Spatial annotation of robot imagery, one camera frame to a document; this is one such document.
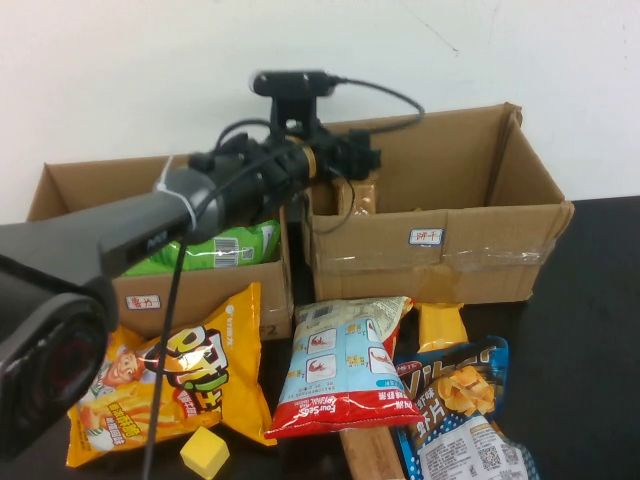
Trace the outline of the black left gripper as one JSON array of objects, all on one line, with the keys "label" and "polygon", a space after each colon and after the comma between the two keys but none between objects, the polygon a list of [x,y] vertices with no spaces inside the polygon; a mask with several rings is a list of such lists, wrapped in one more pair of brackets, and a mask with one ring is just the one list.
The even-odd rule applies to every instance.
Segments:
[{"label": "black left gripper", "polygon": [[312,130],[312,152],[315,158],[314,180],[337,177],[367,179],[381,168],[381,151],[371,149],[371,135],[365,130],[332,133],[324,127],[315,127]]}]

